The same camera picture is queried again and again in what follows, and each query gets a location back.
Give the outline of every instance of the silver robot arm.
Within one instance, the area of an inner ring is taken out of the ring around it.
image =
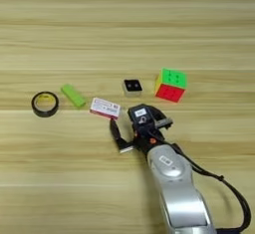
[[[147,161],[168,233],[216,234],[206,203],[193,185],[190,163],[167,144],[150,150]]]

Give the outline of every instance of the tape roll hole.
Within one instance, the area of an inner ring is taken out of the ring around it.
[[[56,100],[52,95],[41,94],[35,98],[35,107],[42,112],[50,111],[56,105]]]

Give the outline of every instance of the green eraser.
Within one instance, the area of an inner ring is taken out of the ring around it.
[[[86,104],[85,98],[71,85],[62,86],[61,91],[77,108],[81,108]]]

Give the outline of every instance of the black cable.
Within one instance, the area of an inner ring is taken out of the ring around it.
[[[249,206],[247,200],[244,198],[244,196],[234,186],[232,186],[229,182],[227,182],[223,175],[214,174],[214,173],[202,168],[201,166],[199,166],[191,158],[189,158],[176,143],[166,142],[163,139],[161,139],[160,137],[157,137],[156,135],[152,134],[150,131],[148,132],[148,134],[150,136],[152,136],[153,138],[155,138],[156,140],[158,140],[159,142],[162,142],[164,144],[168,144],[169,146],[171,146],[177,154],[180,154],[182,157],[184,157],[187,161],[190,162],[193,171],[195,171],[198,174],[217,179],[218,181],[224,183],[234,193],[234,195],[236,196],[237,200],[239,201],[239,203],[242,207],[243,223],[240,227],[236,227],[236,228],[217,229],[217,234],[227,234],[227,233],[238,234],[249,227],[249,225],[251,223],[250,206]]]

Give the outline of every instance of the small black box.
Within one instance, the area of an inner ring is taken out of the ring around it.
[[[127,97],[140,96],[142,87],[139,80],[124,80],[124,92]]]

